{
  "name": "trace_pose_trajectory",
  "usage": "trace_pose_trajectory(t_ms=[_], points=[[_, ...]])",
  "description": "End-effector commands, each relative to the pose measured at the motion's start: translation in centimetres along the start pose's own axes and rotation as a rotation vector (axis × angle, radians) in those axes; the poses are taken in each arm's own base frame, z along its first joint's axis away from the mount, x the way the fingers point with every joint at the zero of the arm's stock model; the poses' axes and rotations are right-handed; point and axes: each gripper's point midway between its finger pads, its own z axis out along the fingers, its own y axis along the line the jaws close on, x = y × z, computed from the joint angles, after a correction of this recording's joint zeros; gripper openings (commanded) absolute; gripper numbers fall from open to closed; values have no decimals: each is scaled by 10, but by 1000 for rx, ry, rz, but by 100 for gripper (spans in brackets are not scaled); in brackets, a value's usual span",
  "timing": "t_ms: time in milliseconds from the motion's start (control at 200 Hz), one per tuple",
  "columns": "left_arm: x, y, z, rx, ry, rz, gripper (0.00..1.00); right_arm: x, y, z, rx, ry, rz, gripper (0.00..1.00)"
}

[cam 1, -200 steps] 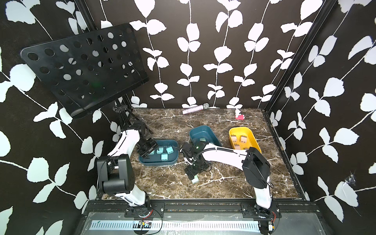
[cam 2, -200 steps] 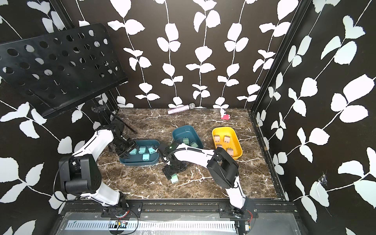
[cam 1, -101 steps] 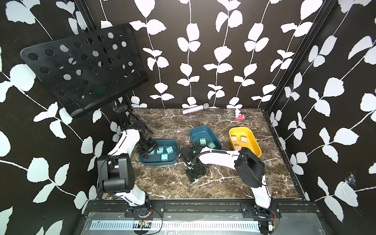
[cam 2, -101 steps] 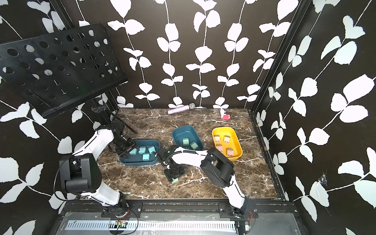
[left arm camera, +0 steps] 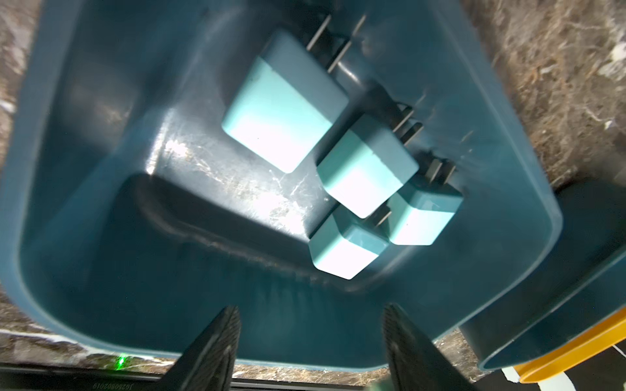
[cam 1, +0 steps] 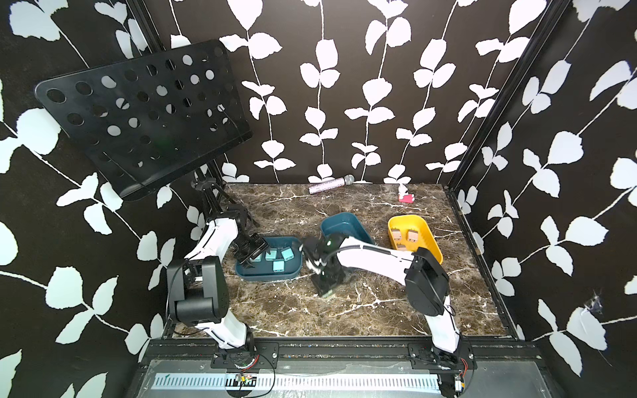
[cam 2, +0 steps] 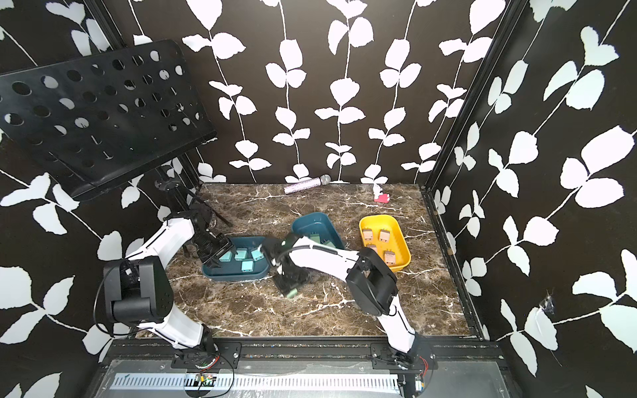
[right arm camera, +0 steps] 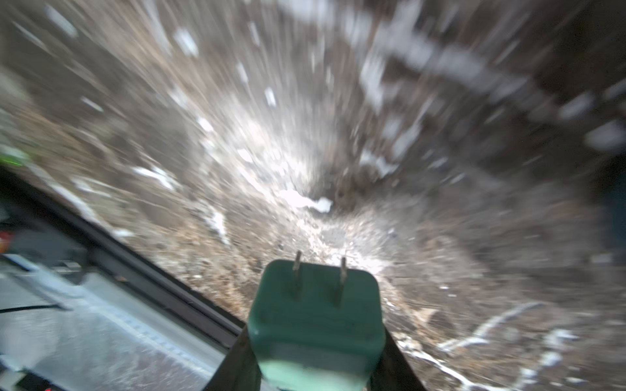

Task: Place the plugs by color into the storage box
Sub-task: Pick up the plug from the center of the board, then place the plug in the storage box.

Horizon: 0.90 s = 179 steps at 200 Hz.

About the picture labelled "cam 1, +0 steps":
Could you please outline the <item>blue plug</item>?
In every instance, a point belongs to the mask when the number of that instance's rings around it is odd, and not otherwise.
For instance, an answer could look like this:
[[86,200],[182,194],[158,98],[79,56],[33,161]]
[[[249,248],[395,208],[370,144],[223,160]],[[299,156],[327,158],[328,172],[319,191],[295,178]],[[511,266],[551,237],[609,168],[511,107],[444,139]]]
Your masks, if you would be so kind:
[[275,248],[270,248],[265,252],[265,260],[266,261],[274,261],[277,259],[278,250]]
[[295,258],[295,252],[291,247],[286,247],[285,249],[281,250],[281,256],[284,261],[290,261]]
[[261,262],[263,260],[263,253],[261,253],[260,255],[258,255],[257,257],[255,257],[254,259],[251,259],[252,263],[257,263],[257,262]]
[[273,272],[274,273],[283,273],[285,271],[285,261],[284,260],[275,260],[272,263]]

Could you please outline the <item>teal storage box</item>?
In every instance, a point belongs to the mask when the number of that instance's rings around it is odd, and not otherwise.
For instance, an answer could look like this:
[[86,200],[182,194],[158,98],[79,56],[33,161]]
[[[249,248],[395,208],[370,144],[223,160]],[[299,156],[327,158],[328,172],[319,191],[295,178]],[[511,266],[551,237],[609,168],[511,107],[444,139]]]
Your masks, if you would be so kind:
[[368,244],[374,245],[373,238],[368,234],[363,224],[350,212],[341,212],[331,217],[325,218],[320,225],[323,235],[342,233]]
[[278,250],[276,260],[284,260],[281,256],[282,249],[291,247],[294,250],[295,258],[285,262],[285,271],[283,273],[274,273],[272,267],[274,261],[265,260],[265,251],[261,262],[252,263],[250,261],[242,265],[236,261],[236,274],[247,282],[275,282],[296,278],[300,274],[303,263],[303,254],[300,250],[301,241],[293,236],[265,236],[264,239],[270,246],[268,250],[270,248]]

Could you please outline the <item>yellow storage box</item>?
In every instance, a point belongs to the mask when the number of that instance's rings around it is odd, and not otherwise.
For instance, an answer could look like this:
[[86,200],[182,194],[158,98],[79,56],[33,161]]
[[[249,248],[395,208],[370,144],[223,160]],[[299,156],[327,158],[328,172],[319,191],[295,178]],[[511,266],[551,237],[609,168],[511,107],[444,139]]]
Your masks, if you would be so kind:
[[395,216],[388,221],[388,235],[394,250],[416,252],[425,248],[442,265],[443,255],[424,218],[417,215]]

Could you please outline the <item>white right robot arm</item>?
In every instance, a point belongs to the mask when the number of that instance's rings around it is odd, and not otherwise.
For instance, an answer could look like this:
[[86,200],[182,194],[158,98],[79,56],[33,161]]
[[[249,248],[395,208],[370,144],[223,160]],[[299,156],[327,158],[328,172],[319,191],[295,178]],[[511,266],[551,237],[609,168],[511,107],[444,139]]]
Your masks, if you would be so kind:
[[391,250],[343,233],[309,237],[301,250],[318,295],[345,284],[351,270],[393,280],[405,288],[411,307],[425,316],[433,346],[448,354],[458,351],[461,335],[451,308],[449,276],[431,251]]

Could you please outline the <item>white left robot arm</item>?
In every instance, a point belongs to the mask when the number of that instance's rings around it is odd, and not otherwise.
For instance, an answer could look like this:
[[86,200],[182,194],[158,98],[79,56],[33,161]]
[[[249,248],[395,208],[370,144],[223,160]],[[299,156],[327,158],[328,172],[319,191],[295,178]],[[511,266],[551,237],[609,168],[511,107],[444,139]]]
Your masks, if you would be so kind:
[[223,350],[250,349],[249,328],[230,310],[222,263],[232,246],[239,264],[247,266],[269,248],[262,236],[247,232],[251,220],[245,207],[230,205],[206,222],[199,242],[184,260],[167,269],[166,315],[206,333]]

